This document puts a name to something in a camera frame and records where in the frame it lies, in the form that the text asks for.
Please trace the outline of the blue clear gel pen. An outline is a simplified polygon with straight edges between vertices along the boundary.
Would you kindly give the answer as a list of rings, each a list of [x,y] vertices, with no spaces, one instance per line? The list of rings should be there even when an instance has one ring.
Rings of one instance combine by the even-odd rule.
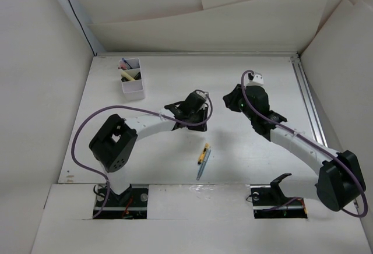
[[[122,58],[122,61],[128,66],[129,69],[133,69],[133,67],[129,64],[129,62],[126,59]]]

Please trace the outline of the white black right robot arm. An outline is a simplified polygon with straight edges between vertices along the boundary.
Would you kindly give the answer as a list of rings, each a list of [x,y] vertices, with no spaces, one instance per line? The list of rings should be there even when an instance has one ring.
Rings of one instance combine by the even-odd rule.
[[[318,177],[316,198],[332,211],[340,211],[355,198],[365,196],[366,185],[357,156],[338,152],[291,128],[287,119],[270,109],[268,94],[260,86],[242,86],[223,97],[225,106],[244,114],[254,131],[295,155]]]

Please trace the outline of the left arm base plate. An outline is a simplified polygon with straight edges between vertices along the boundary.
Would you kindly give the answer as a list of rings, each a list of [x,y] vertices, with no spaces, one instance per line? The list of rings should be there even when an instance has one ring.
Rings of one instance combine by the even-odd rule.
[[[148,185],[131,185],[122,195],[110,192],[106,204],[104,204],[107,194],[106,185],[95,185],[93,192],[96,196],[93,208],[94,219],[147,219]]]

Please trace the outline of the black marker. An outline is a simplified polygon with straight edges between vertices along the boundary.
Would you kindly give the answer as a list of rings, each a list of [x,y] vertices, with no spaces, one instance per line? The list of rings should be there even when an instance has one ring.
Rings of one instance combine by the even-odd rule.
[[[135,80],[140,80],[141,79],[141,73],[138,72],[134,77]]]

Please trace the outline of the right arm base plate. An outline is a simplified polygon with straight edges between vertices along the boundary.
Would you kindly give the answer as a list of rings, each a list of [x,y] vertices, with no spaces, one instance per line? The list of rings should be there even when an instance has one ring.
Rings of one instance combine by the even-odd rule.
[[[301,197],[285,197],[270,185],[251,185],[246,201],[252,203],[254,219],[307,219],[307,209]]]

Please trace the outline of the blue grey pen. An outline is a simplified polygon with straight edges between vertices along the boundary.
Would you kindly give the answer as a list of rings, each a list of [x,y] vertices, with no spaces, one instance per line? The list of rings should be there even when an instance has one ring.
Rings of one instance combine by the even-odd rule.
[[[211,149],[208,149],[207,152],[206,152],[206,154],[205,154],[205,157],[204,157],[204,159],[203,159],[203,161],[202,161],[202,163],[200,165],[200,169],[199,169],[197,177],[196,177],[197,181],[200,180],[200,178],[201,178],[201,176],[203,174],[203,170],[205,169],[206,163],[207,163],[208,158],[210,156],[210,152],[211,152]]]

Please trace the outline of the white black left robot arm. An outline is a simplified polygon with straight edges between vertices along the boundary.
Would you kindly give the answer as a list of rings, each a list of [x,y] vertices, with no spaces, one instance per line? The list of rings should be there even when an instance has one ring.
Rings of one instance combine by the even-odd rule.
[[[159,112],[143,110],[144,115],[128,119],[112,114],[90,141],[89,149],[106,173],[115,173],[124,168],[139,140],[182,128],[206,132],[211,106],[209,93],[195,90],[185,100],[165,105]]]

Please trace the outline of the yellow black pen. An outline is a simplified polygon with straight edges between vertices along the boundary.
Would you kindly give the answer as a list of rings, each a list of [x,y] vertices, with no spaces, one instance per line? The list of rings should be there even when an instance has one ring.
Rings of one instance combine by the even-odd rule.
[[[210,145],[208,143],[206,143],[202,152],[201,152],[201,154],[200,154],[200,156],[199,156],[199,158],[198,158],[198,165],[200,165],[202,163],[202,161],[204,160],[205,155],[206,155],[207,151],[209,150],[209,148],[210,148]]]

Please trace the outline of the yellow highlighter marker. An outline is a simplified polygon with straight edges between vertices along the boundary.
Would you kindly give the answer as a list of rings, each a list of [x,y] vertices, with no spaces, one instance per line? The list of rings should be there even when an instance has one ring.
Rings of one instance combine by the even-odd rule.
[[[130,81],[135,81],[135,79],[131,75],[126,73],[125,71],[122,71],[121,72],[121,81],[122,82],[130,82]]]

